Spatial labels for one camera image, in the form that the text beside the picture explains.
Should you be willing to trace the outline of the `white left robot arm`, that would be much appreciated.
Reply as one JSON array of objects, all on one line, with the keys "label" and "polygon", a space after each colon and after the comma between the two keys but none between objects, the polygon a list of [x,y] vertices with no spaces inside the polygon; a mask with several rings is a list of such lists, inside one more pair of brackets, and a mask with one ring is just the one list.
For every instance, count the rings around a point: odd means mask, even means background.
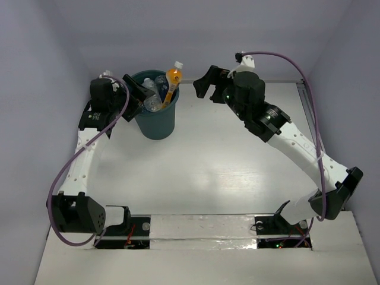
[{"label": "white left robot arm", "polygon": [[134,119],[152,95],[128,74],[119,80],[104,72],[91,80],[74,156],[63,169],[63,184],[47,201],[49,218],[59,233],[99,234],[105,228],[106,208],[90,197],[102,152],[117,121]]}]

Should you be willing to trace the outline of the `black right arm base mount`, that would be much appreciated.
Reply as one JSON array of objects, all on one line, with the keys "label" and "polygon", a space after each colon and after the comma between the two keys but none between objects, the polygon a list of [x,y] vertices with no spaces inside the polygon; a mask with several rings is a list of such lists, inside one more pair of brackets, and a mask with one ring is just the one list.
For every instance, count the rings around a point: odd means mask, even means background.
[{"label": "black right arm base mount", "polygon": [[290,201],[286,201],[271,216],[255,217],[250,226],[250,231],[255,232],[258,236],[267,236],[259,238],[259,246],[268,248],[309,248],[312,249],[309,237],[310,226],[307,220],[301,220],[291,225],[282,216],[281,212]]}]

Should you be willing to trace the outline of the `blue label water bottle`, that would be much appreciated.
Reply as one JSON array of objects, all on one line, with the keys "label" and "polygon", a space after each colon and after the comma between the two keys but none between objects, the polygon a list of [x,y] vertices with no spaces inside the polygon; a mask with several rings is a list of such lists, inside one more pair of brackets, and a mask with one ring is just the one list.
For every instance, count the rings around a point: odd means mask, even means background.
[{"label": "blue label water bottle", "polygon": [[166,98],[167,91],[169,89],[169,83],[167,82],[166,75],[159,75],[155,78],[154,82],[159,92],[161,102],[163,103]]}]

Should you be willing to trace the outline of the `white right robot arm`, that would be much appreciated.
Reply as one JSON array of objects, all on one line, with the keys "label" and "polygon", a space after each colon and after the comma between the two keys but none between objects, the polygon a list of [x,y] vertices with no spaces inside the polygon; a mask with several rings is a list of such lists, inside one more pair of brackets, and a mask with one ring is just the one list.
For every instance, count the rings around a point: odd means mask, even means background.
[{"label": "white right robot arm", "polygon": [[229,72],[210,66],[193,83],[197,97],[205,97],[209,87],[214,86],[212,102],[227,104],[250,133],[287,156],[317,187],[304,197],[282,204],[274,214],[274,228],[286,233],[301,220],[316,216],[334,220],[353,195],[363,172],[317,151],[288,114],[265,101],[265,83],[256,73],[241,71],[229,76]]}]

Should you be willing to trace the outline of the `clear bottle blue-white cap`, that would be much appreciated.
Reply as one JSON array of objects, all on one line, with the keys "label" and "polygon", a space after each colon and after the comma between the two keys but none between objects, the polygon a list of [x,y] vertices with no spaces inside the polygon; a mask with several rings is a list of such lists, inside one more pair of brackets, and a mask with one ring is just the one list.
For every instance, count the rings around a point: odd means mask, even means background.
[{"label": "clear bottle blue-white cap", "polygon": [[147,88],[147,89],[149,89],[149,90],[155,92],[156,94],[159,93],[159,91],[158,91],[158,89],[157,89],[157,85],[156,85],[156,83],[154,82],[154,80],[152,80],[152,79],[150,79],[150,78],[145,78],[144,81],[143,81],[143,83],[142,83],[142,85],[143,85],[145,88]]}]

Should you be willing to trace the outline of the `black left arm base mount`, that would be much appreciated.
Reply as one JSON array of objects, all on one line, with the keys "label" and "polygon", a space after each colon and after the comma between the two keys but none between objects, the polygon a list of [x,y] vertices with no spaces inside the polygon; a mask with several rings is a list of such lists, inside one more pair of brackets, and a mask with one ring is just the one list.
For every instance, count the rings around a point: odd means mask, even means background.
[{"label": "black left arm base mount", "polygon": [[149,249],[150,215],[132,215],[127,206],[106,206],[104,232],[96,236],[96,249]]}]

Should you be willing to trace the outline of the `upright-lying clear ribbed bottle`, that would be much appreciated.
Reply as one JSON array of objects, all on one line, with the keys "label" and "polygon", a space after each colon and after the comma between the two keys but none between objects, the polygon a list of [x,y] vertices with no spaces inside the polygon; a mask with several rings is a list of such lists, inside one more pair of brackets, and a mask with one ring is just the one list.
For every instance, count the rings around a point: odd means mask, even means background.
[{"label": "upright-lying clear ribbed bottle", "polygon": [[158,92],[155,92],[153,96],[145,99],[144,107],[149,112],[158,112],[162,108],[162,101]]}]

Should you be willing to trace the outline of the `orange label drink bottle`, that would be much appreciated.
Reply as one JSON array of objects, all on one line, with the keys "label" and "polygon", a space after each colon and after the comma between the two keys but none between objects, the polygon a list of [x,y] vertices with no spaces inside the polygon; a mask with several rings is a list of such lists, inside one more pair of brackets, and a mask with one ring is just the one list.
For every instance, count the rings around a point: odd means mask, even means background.
[{"label": "orange label drink bottle", "polygon": [[166,98],[163,102],[163,109],[170,105],[174,92],[176,91],[176,89],[182,81],[182,68],[183,63],[176,61],[174,63],[173,68],[169,69],[165,74],[167,82],[169,83],[169,89],[167,91]]}]

